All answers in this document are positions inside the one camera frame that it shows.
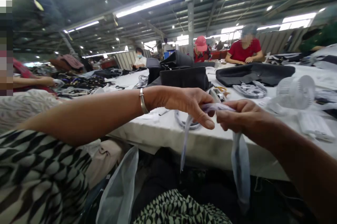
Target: scissors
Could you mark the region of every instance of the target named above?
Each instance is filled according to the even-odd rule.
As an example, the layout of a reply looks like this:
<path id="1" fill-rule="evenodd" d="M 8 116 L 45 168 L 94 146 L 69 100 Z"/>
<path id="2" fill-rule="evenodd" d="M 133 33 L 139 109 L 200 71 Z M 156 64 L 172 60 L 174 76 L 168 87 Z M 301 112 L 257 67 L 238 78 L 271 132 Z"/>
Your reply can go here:
<path id="1" fill-rule="evenodd" d="M 124 90 L 126 87 L 116 86 L 116 89 Z"/>

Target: small desk fan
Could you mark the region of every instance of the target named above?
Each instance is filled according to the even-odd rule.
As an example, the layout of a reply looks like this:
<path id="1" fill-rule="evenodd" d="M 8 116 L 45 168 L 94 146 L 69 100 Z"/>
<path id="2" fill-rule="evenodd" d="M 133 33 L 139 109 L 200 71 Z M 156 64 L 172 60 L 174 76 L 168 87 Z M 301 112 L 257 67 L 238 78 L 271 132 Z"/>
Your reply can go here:
<path id="1" fill-rule="evenodd" d="M 276 97 L 266 105 L 268 110 L 275 114 L 283 115 L 283 108 L 304 110 L 313 104 L 315 98 L 315 82 L 304 75 L 302 77 L 287 77 L 277 86 Z"/>

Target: hand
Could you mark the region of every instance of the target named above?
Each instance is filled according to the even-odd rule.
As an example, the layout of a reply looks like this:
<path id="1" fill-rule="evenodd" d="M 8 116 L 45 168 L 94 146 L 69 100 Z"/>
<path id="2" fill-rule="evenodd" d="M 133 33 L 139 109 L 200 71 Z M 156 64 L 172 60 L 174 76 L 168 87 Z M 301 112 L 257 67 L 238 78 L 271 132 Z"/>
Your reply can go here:
<path id="1" fill-rule="evenodd" d="M 285 132 L 292 131 L 253 101 L 228 101 L 224 104 L 235 109 L 236 112 L 217 111 L 217 122 L 220 123 L 223 130 L 231 129 L 236 133 L 240 131 L 267 150 L 277 145 L 279 143 L 277 140 L 282 139 Z"/>
<path id="2" fill-rule="evenodd" d="M 186 112 L 205 128 L 214 128 L 214 122 L 200 108 L 202 104 L 214 103 L 212 96 L 205 91 L 200 88 L 165 87 L 161 94 L 160 106 Z"/>
<path id="3" fill-rule="evenodd" d="M 246 63 L 251 63 L 253 62 L 254 58 L 253 57 L 248 57 L 246 58 Z"/>
<path id="4" fill-rule="evenodd" d="M 41 77 L 37 81 L 38 81 L 38 84 L 47 86 L 47 87 L 52 87 L 55 85 L 54 79 L 51 77 Z"/>

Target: bracelet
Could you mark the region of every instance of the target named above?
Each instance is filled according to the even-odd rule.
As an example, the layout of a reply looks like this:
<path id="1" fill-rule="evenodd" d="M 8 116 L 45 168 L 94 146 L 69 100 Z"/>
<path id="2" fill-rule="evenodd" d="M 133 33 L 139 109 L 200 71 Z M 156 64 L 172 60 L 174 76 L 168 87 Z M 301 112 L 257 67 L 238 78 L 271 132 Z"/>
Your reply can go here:
<path id="1" fill-rule="evenodd" d="M 146 106 L 145 106 L 145 102 L 144 102 L 144 94 L 143 94 L 143 88 L 140 89 L 140 106 L 141 109 L 143 110 L 144 114 L 148 114 L 149 111 L 147 110 Z"/>

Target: pink cap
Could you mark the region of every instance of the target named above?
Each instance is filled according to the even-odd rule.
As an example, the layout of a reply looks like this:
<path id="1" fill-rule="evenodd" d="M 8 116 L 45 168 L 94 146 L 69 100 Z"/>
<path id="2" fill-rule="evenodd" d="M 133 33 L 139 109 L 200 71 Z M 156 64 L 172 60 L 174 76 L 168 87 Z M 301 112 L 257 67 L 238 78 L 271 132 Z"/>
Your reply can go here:
<path id="1" fill-rule="evenodd" d="M 197 50 L 200 52 L 204 52 L 207 50 L 207 43 L 206 43 L 206 38 L 204 36 L 198 36 L 195 42 L 197 46 Z"/>

